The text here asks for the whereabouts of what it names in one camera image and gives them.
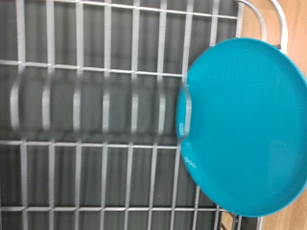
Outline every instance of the gray background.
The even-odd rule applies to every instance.
[[[129,4],[117,0],[113,3]],[[141,6],[159,8],[157,0],[141,0]],[[170,0],[168,9],[186,11],[185,0]],[[194,12],[212,12],[212,0],[196,0]],[[220,12],[236,15],[231,0],[221,0]],[[26,61],[47,63],[46,5],[44,1],[25,2]],[[104,68],[104,7],[84,6],[84,66]],[[180,74],[182,69],[185,15],[167,15],[164,73]],[[236,20],[219,19],[217,42],[235,36]],[[209,47],[211,18],[193,16],[189,65]],[[138,70],[156,72],[159,13],[140,12]],[[130,69],[132,10],[112,9],[111,68]],[[0,1],[0,59],[17,60],[16,13],[13,1]],[[55,3],[56,64],[76,63],[75,4]],[[57,69],[52,82],[52,130],[42,131],[41,95],[47,78],[46,68],[27,67],[20,90],[20,132],[10,125],[10,91],[17,77],[17,66],[0,65],[0,139],[34,141],[152,144],[157,130],[158,93],[156,76],[138,76],[138,126],[130,135],[131,79],[129,74],[111,74],[109,133],[102,133],[104,74],[84,72],[82,82],[81,133],[73,131],[72,106],[76,71]],[[164,77],[166,124],[160,145],[175,145],[175,114],[181,79]],[[29,206],[48,206],[48,148],[27,147]],[[75,206],[76,148],[56,147],[56,206]],[[81,206],[100,206],[102,149],[83,148]],[[107,161],[106,206],[124,207],[127,149],[109,149]],[[154,207],[171,207],[176,151],[160,149],[157,154]],[[135,149],[132,162],[130,206],[148,207],[150,194],[151,149]],[[20,148],[0,146],[1,205],[22,206]],[[194,207],[196,186],[180,161],[177,207]],[[203,193],[200,207],[215,207]],[[106,212],[106,229],[123,229],[125,212]],[[129,229],[146,229],[148,212],[130,212]],[[171,212],[153,212],[152,229],[168,229]],[[197,229],[211,229],[214,212],[199,212]],[[30,212],[29,229],[48,229],[48,212]],[[176,212],[175,229],[190,229],[193,212]],[[99,212],[81,212],[81,229],[99,229]],[[2,212],[3,229],[21,229],[21,212]],[[56,212],[55,229],[72,229],[73,212]]]

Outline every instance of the turquoise dish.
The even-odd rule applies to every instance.
[[[261,217],[293,202],[307,181],[307,87],[294,63],[270,44],[234,38],[192,65],[186,168],[215,203]],[[187,93],[177,101],[177,138],[186,124]]]

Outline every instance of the metal wire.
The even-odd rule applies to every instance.
[[[74,4],[76,6],[76,47],[77,47],[77,64],[56,64],[55,57],[55,2],[64,2]],[[91,5],[103,7],[105,12],[104,24],[104,67],[84,66],[84,47],[83,47],[83,6]],[[178,207],[177,206],[177,192],[178,192],[178,175],[180,166],[180,144],[165,146],[159,144],[163,135],[166,119],[166,97],[164,91],[164,77],[167,78],[181,78],[182,84],[186,83],[189,51],[191,43],[191,32],[193,28],[193,17],[212,18],[210,46],[214,46],[217,38],[218,19],[228,19],[237,21],[236,35],[241,31],[242,26],[242,12],[243,8],[239,7],[238,16],[220,15],[219,14],[220,0],[213,1],[212,13],[202,13],[194,11],[194,1],[187,1],[186,11],[169,10],[167,7],[167,0],[162,0],[160,8],[141,7],[140,0],[134,0],[133,6],[114,4],[110,0],[105,2],[96,1],[83,1],[83,0],[47,0],[46,1],[46,29],[47,29],[47,63],[32,62],[26,60],[26,37],[25,37],[25,7],[24,0],[16,0],[16,17],[17,17],[17,42],[18,42],[18,60],[0,59],[0,65],[16,66],[18,68],[18,76],[13,84],[11,90],[11,125],[13,129],[20,129],[19,121],[19,89],[23,79],[24,70],[26,67],[46,68],[47,79],[45,80],[41,104],[42,104],[42,126],[45,131],[52,127],[51,117],[51,89],[53,86],[53,79],[56,69],[63,70],[77,70],[76,84],[73,95],[73,128],[75,132],[81,129],[81,108],[82,108],[82,82],[84,72],[97,72],[102,74],[104,78],[104,95],[102,104],[102,131],[103,133],[109,132],[109,107],[110,107],[110,94],[109,94],[109,79],[111,73],[126,74],[131,77],[131,120],[130,120],[130,134],[137,131],[138,125],[138,107],[139,96],[137,92],[137,80],[142,76],[156,76],[158,97],[159,97],[159,110],[158,110],[158,126],[156,131],[155,140],[152,145],[136,145],[133,140],[128,144],[112,144],[108,140],[102,143],[85,143],[77,142],[59,142],[55,140],[50,141],[28,141],[28,140],[0,140],[2,146],[18,146],[20,147],[20,164],[21,164],[21,190],[22,190],[22,206],[0,206],[1,212],[22,212],[22,229],[27,230],[28,214],[29,212],[48,212],[49,215],[49,230],[55,229],[55,212],[74,212],[74,229],[80,229],[80,212],[100,212],[100,230],[105,227],[105,212],[125,212],[124,229],[128,229],[129,214],[130,212],[148,212],[147,229],[152,229],[153,212],[171,212],[170,230],[175,229],[175,216],[176,212],[194,212],[192,229],[196,230],[198,213],[211,212],[215,213],[214,229],[217,229],[219,221],[219,213],[224,209],[217,207],[200,208],[200,187],[196,187],[195,200],[193,207]],[[131,44],[131,66],[130,69],[111,69],[111,11],[112,9],[131,9],[132,10],[132,44]],[[138,71],[138,49],[139,49],[139,23],[140,12],[158,12],[159,13],[159,32],[158,32],[158,49],[157,49],[157,66],[155,72]],[[180,14],[185,16],[185,29],[183,41],[183,60],[181,73],[164,73],[164,53],[165,53],[165,34],[167,25],[167,16],[169,14]],[[27,149],[28,147],[48,147],[48,201],[47,206],[29,206],[28,205],[28,169],[27,169]],[[56,170],[56,147],[73,147],[76,150],[76,166],[75,166],[75,206],[74,207],[56,207],[55,206],[55,170]],[[82,175],[82,161],[83,161],[83,148],[100,148],[102,153],[102,172],[101,172],[101,204],[98,207],[81,207],[81,175]],[[125,205],[123,207],[106,207],[106,177],[107,177],[107,159],[109,149],[127,149],[127,176],[126,176],[126,193]],[[152,150],[152,164],[151,164],[151,181],[150,181],[150,196],[148,207],[130,207],[130,189],[131,189],[131,173],[133,152],[135,149],[148,149]],[[156,160],[159,150],[176,150],[175,170],[173,177],[173,191],[172,191],[172,204],[169,207],[154,207],[154,184],[156,176]]]

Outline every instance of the plastic dish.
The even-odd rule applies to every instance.
[[[307,181],[306,81],[279,50],[252,38],[221,42],[188,73],[192,99],[185,165],[226,210],[261,217],[286,207]],[[177,137],[186,94],[177,102]]]

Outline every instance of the dish drainer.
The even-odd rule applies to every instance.
[[[220,229],[175,107],[194,59],[240,36],[239,2],[0,2],[0,229]]]

